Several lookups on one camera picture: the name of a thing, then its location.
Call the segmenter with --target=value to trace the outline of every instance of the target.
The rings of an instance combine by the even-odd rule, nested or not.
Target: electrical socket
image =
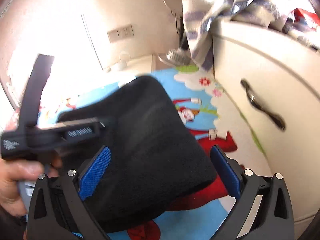
[[[132,25],[130,24],[124,27],[120,27],[118,29],[111,30],[108,32],[108,37],[109,37],[110,43],[127,39],[127,38],[133,38],[134,34],[133,34]]]

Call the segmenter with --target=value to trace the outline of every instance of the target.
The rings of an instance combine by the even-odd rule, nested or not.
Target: blue textured pad
[[[79,196],[82,201],[92,196],[110,160],[111,151],[108,147],[104,147],[80,180]]]
[[[229,165],[228,160],[216,146],[211,148],[210,158],[229,195],[238,200],[241,196],[241,181]]]

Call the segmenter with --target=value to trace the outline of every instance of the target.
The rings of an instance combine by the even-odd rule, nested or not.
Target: metal pin
[[[281,173],[277,173],[277,174],[276,174],[276,178],[277,178],[277,179],[283,179],[283,176],[282,176]]]
[[[244,174],[247,175],[247,176],[252,176],[253,175],[253,171],[252,170],[249,170],[249,169],[246,169],[244,171]]]
[[[38,176],[38,179],[44,179],[45,178],[45,174],[44,173],[41,173],[39,176]]]
[[[76,170],[70,170],[68,171],[68,176],[74,176],[76,174]]]

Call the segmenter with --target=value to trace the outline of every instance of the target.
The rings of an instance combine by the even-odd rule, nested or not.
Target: black pillow
[[[85,200],[106,233],[154,219],[175,198],[215,180],[210,159],[156,79],[138,77],[98,103],[61,114],[58,121],[107,116],[117,120],[112,133],[63,157],[65,172],[79,169],[102,145],[111,149],[108,168]]]

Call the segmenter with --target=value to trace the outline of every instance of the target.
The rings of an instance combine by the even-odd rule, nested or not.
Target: play mat
[[[163,85],[182,122],[206,153],[212,146],[219,145],[229,158],[236,159],[243,167],[254,170],[258,175],[271,176],[263,148],[255,133],[209,73],[196,66],[181,66],[155,71],[151,75]],[[66,99],[54,108],[41,107],[38,125],[55,123],[61,112],[97,102],[118,88],[118,83],[109,84]],[[7,125],[8,130],[16,126],[18,112]],[[170,207],[171,211],[153,221],[108,235],[112,240],[210,239],[235,203],[234,198],[226,195],[224,187],[212,183],[204,190],[178,199]],[[258,206],[257,200],[240,235],[249,231]]]

